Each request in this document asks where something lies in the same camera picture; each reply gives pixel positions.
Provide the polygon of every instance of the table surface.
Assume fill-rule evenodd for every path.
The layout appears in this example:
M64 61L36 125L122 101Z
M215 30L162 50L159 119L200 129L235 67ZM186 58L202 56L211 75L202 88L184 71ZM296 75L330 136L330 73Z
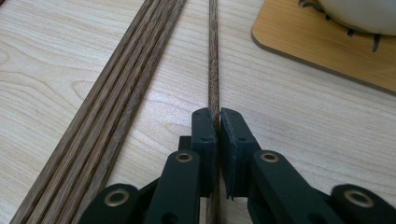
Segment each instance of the table surface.
M0 6L0 223L11 220L142 3ZM313 187L360 185L395 206L395 96L257 47L250 31L262 3L219 0L220 106L239 111L261 147L285 155ZM207 106L208 5L187 1L108 184L141 188L158 177L178 137L191 134L191 112ZM249 223L246 200L222 192L221 219Z

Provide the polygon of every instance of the metal rivet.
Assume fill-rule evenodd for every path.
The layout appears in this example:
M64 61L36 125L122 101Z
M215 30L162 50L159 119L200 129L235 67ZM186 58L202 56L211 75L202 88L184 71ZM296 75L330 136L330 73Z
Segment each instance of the metal rivet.
M120 194L122 198L116 201L111 200L111 197L116 194ZM128 191L126 191L125 189L115 189L107 194L107 196L105 197L105 204L110 207L119 206L125 203L128 200L128 198L129 198Z
M177 154L176 160L180 162L188 162L192 160L192 155L189 153L180 153Z
M346 190L344 192L344 196L351 202L354 203L360 207L373 207L374 206L374 201L371 199L369 196L367 196L365 193L355 190L355 189L350 189Z
M279 161L279 158L277 157L277 155L266 152L266 153L262 153L262 160L268 162L277 162Z

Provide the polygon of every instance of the thin wooden stick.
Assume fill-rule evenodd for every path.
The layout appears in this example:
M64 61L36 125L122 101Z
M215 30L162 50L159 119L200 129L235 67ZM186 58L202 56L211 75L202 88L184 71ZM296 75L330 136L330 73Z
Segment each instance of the thin wooden stick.
M107 63L101 76L99 76L98 81L95 82L81 109L67 129L60 144L51 155L49 162L46 164L44 170L28 193L19 211L17 211L13 220L11 220L11 223L25 222L27 218L29 218L30 223L55 223L58 220L59 211L65 211L70 207L73 208L71 212L62 213L61 219L58 221L64 222L65 220L65 222L69 222L72 219L78 221L78 214L80 214L83 209L77 210L78 214L76 216L74 216L74 213L76 212L78 203L81 201L81 197L84 195L75 189L75 184L77 182L79 186L81 181L85 181L84 177L86 175L92 176L93 174L98 174L94 169L101 159L103 161L113 162L109 165L105 164L106 171L104 173L100 172L100 175L104 177L99 176L99 178L95 178L96 175L93 175L92 180L94 183L90 183L90 178L88 178L89 180L82 183L81 186L84 189L88 186L94 189L94 192L89 192L94 196L106 184L117 155L119 154L120 146L133 120L132 118L127 119L129 120L129 125L123 125L122 130L116 129L119 120L121 123L125 120L125 117L121 117L120 114L123 112L124 105L128 99L126 96L129 96L132 91L138 92L137 95L140 96L137 99L135 97L134 100L137 102L140 101L144 89L134 91L134 85L137 80L139 80L139 82L136 87L139 87L139 83L141 83L140 80L148 80L146 77L140 78L142 74L141 71L149 71L148 73L143 72L143 74L152 76L153 69L161 56L164 43L172 30L169 28L169 24L172 24L171 27L175 25L175 15L177 18L181 11L181 7L177 14L173 11L170 21L165 23L167 21L167 16L169 16L171 9L175 5L175 1L176 0L172 1L173 5L170 4L169 1L154 0L153 4L151 4L153 1L145 1L130 28L119 43L119 46L116 48L116 51ZM149 41L149 39L149 47L142 49L146 45L145 42ZM153 52L156 53L150 55L154 46L155 50ZM140 58L140 52L143 52L142 55L144 55L144 57ZM131 70L133 70L133 77L129 76ZM132 109L135 114L137 106L138 104L135 104L134 108L128 106L127 108ZM115 148L116 153L112 153L113 157L101 158L100 155L103 154L104 148L110 146L109 148L111 149L111 146L114 146L114 144L117 145L117 148ZM71 189L75 189L75 191L72 192L77 192L77 196L75 194L69 196ZM92 197L84 197L82 206L80 207L84 207L85 209L86 204L91 201L91 198Z
M67 152L67 149L69 149L71 144L73 143L83 121L90 113L92 109L92 105L96 102L98 93L105 86L105 83L108 77L110 76L111 71L113 70L116 63L119 61L120 56L123 53L123 49L128 44L129 40L131 39L131 36L134 34L137 25L144 17L147 9L146 5L148 3L149 1L147 3L145 2L145 4L143 5L145 7L141 7L138 13L136 14L133 22L129 26L128 30L126 31L125 35L121 39L118 46L116 47L114 53L111 55L101 75L93 84L92 89L88 93L86 99L84 100L77 114L73 118L66 132L64 133L64 136L62 137L58 146L52 152L48 162L44 166L43 170L39 174L38 178L36 179L31 189L29 190L28 194L24 198L23 202L21 203L21 206L15 213L14 217L11 219L10 223L25 223L29 218L29 216L31 215L31 213L33 212L38 200L41 197L41 194L44 192L44 189L47 187L48 183L50 182L50 179L52 178L59 163L61 162L62 158Z
M80 177L78 178L77 184L74 186L73 191L69 195L69 198L67 200L67 203L65 205L65 208L63 209L63 212L61 214L61 217L59 219L59 222L64 223L64 222L70 222L73 216L70 214L73 214L76 212L78 209L75 207L75 204L79 204L82 200L82 197L84 196L84 193L86 192L87 188L91 184L94 172L96 170L96 167L98 166L98 163L100 160L96 158L102 158L103 154L106 151L106 147L109 147L109 137L112 135L109 134L110 132L114 132L114 129L117 125L117 123L120 120L121 116L121 111L125 108L126 103L131 97L131 94L134 90L134 86L137 83L138 79L141 77L142 70L146 65L146 61L149 58L150 52L154 48L155 41L158 38L161 29L164 27L164 23L167 21L167 18L170 14L170 10L172 9L172 6L174 5L175 0L172 1L162 1L161 4L159 5L159 8L164 7L165 10L161 13L156 12L156 18L153 18L153 23L151 24L152 26L156 25L155 29L152 29L152 27L148 27L147 31L149 30L154 30L153 32L145 32L145 34L142 36L142 38L139 41L138 44L138 49L143 48L143 51L139 55L138 62L133 67L133 71L131 70L127 71L127 73L130 73L130 78L126 81L127 85L124 87L124 91L122 93L122 96L119 98L117 101L117 104L115 105L110 118L107 120L106 126L104 128L104 131L101 133L101 137L99 137L99 141L96 143L94 149L92 150L92 153L90 155L90 158L88 159L89 162L85 164L85 167L83 171L81 172Z
M219 136L219 46L218 46L218 1L209 1L209 111L217 136ZM219 156L216 160L215 186L206 201L206 223L220 223L219 202Z
M152 78L154 69L159 62L159 59L163 53L164 46L167 43L170 34L175 27L177 22L177 18L181 13L181 10L184 6L186 0L177 0L175 7L171 12L171 16L169 20L166 22L165 27L155 44L154 50L151 52L151 55L146 63L146 66L143 70L143 74L139 79L132 97L130 98L127 106L125 107L120 122L118 124L117 130L113 134L110 143L106 149L105 155L102 157L95 174L93 175L91 185L87 189L86 194L77 210L76 217L80 217L82 212L91 202L92 198L106 185L106 181L109 178L110 171L112 170L117 156L120 153L120 149L122 147L122 142L128 133L129 127L132 125L134 120L134 116L137 112L137 108L139 107L144 92L149 84L149 81Z
M74 194L69 194L71 193L71 190L75 187L79 174L85 175L84 172L93 172L93 170L83 171L83 168L84 166L91 166L91 164L93 164L92 168L94 168L94 165L98 163L101 157L90 157L90 154L97 155L97 153L103 152L106 148L106 143L108 143L108 140L114 132L118 120L120 119L121 111L124 108L128 96L130 95L130 92L132 92L132 90L134 89L134 85L141 75L140 70L142 70L142 67L144 66L141 62L143 60L146 60L146 57L148 57L147 54L149 53L149 48L146 43L148 40L155 38L153 31L162 28L161 26L156 26L157 21L159 19L163 19L166 21L166 18L160 18L160 15L166 13L167 6L171 6L172 4L166 1L155 0L152 5L157 6L157 8L155 12L153 12L153 16L148 19L148 26L142 26L142 30L137 30L136 33L143 33L143 35L138 37L138 43L136 44L134 42L134 39L131 41L134 43L135 46L134 53L130 56L128 63L125 65L124 70L121 72L116 86L113 88L112 92L107 98L102 113L100 114L98 119L96 119L96 126L90 132L88 141L81 149L81 153L76 158L75 164L68 171L67 176L63 177L64 184L60 187L58 193L53 200L53 203L50 205L48 211L46 211L46 216L43 219L43 222L45 223L54 223L57 221L57 217L60 214L57 211L65 210L64 204L66 203L67 198L71 198L71 200L75 202L78 201L74 198ZM82 182L79 182L79 184L89 185L89 180L91 179L84 178L82 179ZM75 204L72 204L71 211L74 211L75 209Z

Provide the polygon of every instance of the clamp jaw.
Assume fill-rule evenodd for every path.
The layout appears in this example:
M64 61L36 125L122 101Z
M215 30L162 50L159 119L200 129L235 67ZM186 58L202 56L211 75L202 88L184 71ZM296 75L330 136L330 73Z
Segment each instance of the clamp jaw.
M227 198L247 197L252 222L396 223L396 210L353 185L326 195L313 189L281 154L261 150L241 114L221 109L219 141L207 108L192 113L160 178L138 190L116 184L92 201L79 223L198 223L199 198L214 188L217 146Z

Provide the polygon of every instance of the white bowl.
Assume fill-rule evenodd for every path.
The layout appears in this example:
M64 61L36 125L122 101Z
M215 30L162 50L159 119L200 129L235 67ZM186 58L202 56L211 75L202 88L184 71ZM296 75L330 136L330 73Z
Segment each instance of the white bowl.
M333 20L371 34L396 35L396 0L318 0Z

